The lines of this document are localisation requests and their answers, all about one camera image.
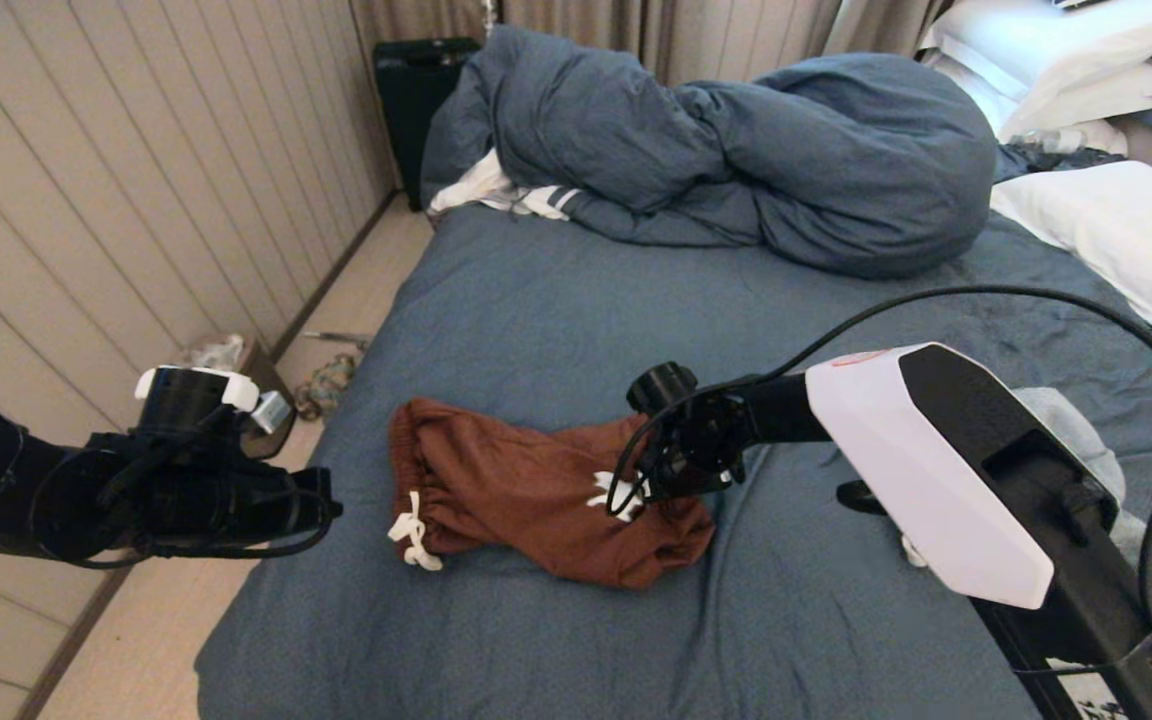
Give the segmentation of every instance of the black suitcase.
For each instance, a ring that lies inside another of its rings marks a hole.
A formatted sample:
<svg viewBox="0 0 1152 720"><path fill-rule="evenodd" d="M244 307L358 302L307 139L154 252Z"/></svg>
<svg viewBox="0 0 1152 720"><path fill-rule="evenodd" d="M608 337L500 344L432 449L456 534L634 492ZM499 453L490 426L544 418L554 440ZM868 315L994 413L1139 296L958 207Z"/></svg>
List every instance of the black suitcase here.
<svg viewBox="0 0 1152 720"><path fill-rule="evenodd" d="M389 144L407 190L407 206L420 210L420 159L435 111L456 90L465 60L479 50L470 37L381 41L376 45L376 91L389 127Z"/></svg>

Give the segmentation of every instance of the pillowcase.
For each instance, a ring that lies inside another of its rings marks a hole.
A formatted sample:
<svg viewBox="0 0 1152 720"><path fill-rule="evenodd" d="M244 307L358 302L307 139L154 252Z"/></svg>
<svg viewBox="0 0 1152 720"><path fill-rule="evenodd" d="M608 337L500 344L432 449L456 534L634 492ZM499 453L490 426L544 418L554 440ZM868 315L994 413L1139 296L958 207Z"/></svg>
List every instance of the pillowcase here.
<svg viewBox="0 0 1152 720"><path fill-rule="evenodd" d="M1152 56L1152 0L1074 12L1034 0L961 0L922 46L938 47L1015 101L1046 103Z"/></svg>
<svg viewBox="0 0 1152 720"><path fill-rule="evenodd" d="M1078 256L1152 325L1152 168L1124 161L993 187L998 213Z"/></svg>
<svg viewBox="0 0 1152 720"><path fill-rule="evenodd" d="M963 88L980 106L998 139L1003 142L1032 129L1059 129L1152 108L1152 60L1084 85L1067 88L1046 103L1034 103L1028 97L1013 100L940 51L933 50L923 61Z"/></svg>

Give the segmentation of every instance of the white cloth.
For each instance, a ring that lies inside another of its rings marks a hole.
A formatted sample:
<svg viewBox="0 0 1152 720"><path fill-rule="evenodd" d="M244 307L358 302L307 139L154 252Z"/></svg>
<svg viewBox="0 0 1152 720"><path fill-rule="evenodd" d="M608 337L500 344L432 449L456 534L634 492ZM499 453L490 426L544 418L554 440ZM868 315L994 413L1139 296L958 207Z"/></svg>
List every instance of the white cloth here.
<svg viewBox="0 0 1152 720"><path fill-rule="evenodd" d="M1032 129L1076 129L1087 146L1128 154L1123 132L1102 118L1152 108L1152 60L1083 88L1058 94L1046 104L1016 101L954 58L933 50L923 63L950 78L967 92L1001 142Z"/></svg>
<svg viewBox="0 0 1152 720"><path fill-rule="evenodd" d="M440 190L429 204L429 213L439 215L470 202L480 202L493 210L506 210L517 215L540 215L550 220L568 220L563 205L579 192L566 188L558 198L554 194L564 190L558 184L546 187L517 187L500 167L500 158L494 147L468 169L458 181Z"/></svg>
<svg viewBox="0 0 1152 720"><path fill-rule="evenodd" d="M412 510L399 514L393 528L389 528L389 539L393 541L410 539L412 546L403 552L403 560L408 564L419 564L431 573L442 570L444 561L425 551L425 521L420 520L420 493L412 491L411 500Z"/></svg>
<svg viewBox="0 0 1152 720"><path fill-rule="evenodd" d="M1071 13L1037 0L960 0L922 46L972 68L1013 100L1043 105L1152 58L1152 0Z"/></svg>
<svg viewBox="0 0 1152 720"><path fill-rule="evenodd" d="M1152 168L1126 161L993 185L990 206L1078 256L1152 325Z"/></svg>

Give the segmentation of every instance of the crumpled blanket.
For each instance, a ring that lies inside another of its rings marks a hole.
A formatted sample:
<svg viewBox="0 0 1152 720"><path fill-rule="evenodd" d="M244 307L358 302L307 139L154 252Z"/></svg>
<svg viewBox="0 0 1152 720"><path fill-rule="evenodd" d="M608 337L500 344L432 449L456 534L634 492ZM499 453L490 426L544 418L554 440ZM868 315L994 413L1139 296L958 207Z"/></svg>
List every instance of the crumpled blanket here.
<svg viewBox="0 0 1152 720"><path fill-rule="evenodd" d="M700 559L714 533L699 498L607 514L608 484L641 415L552 435L417 397L389 425L394 525L409 564L508 544L561 578L644 589ZM613 498L620 507L628 483Z"/></svg>
<svg viewBox="0 0 1152 720"><path fill-rule="evenodd" d="M611 240L765 245L864 278L968 250L995 168L970 97L914 60L835 55L662 88L632 55L511 26L434 116L426 209L490 150L516 187L553 188L563 214Z"/></svg>

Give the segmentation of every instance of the brown fabric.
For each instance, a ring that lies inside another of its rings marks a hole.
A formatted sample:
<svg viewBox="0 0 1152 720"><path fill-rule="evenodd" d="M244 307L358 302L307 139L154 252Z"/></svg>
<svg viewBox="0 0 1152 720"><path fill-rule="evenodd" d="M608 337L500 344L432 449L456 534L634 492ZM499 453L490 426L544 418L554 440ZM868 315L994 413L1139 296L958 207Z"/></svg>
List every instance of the brown fabric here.
<svg viewBox="0 0 1152 720"><path fill-rule="evenodd" d="M643 416L547 435L417 397L389 425L394 518L420 492L425 551L508 544L561 578L644 589L699 559L713 521L696 498L646 505L632 523L613 518L594 473L616 460ZM403 539L399 554L410 547Z"/></svg>

